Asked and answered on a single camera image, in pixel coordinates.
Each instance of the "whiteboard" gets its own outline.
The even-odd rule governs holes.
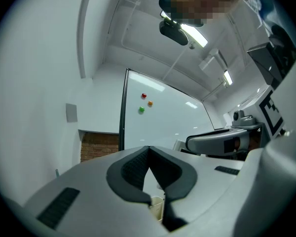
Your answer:
[[[139,146],[173,149],[178,139],[185,141],[190,135],[214,130],[200,101],[158,80],[129,71],[125,87],[124,149]]]

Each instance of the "brick wall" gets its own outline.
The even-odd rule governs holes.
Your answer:
[[[85,133],[81,146],[81,162],[118,151],[118,134]]]

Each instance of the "black frame edge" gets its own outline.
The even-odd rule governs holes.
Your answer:
[[[125,141],[125,111],[126,111],[126,97],[127,97],[127,84],[128,84],[128,74],[130,69],[126,69],[124,88],[122,95],[122,103],[120,107],[120,117],[119,117],[119,136],[118,136],[118,150],[124,150],[124,141]]]

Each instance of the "ceiling light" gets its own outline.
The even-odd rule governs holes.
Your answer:
[[[129,75],[129,78],[133,79],[135,81],[138,81],[138,82],[140,82],[140,83],[142,83],[144,85],[147,85],[147,86],[149,86],[151,88],[154,88],[156,90],[159,90],[159,91],[164,91],[165,90],[165,87],[163,87],[163,86],[155,83],[154,81],[149,80],[148,78],[146,78],[144,76],[141,76],[139,74],[131,73]]]
[[[230,74],[229,74],[229,72],[227,70],[225,71],[225,73],[223,74],[223,76],[227,80],[228,84],[229,85],[232,85],[232,80],[231,80]]]
[[[163,18],[171,19],[164,11],[160,14]],[[181,24],[182,30],[187,32],[192,38],[194,38],[202,47],[206,46],[208,41],[205,37],[195,28],[192,26],[188,26],[186,24]]]
[[[185,104],[191,106],[191,107],[194,108],[194,109],[197,108],[197,106],[194,105],[194,104],[192,104],[191,102],[186,102]]]

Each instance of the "beige container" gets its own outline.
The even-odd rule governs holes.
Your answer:
[[[152,197],[150,212],[156,217],[158,221],[162,221],[163,218],[164,200],[161,197]]]

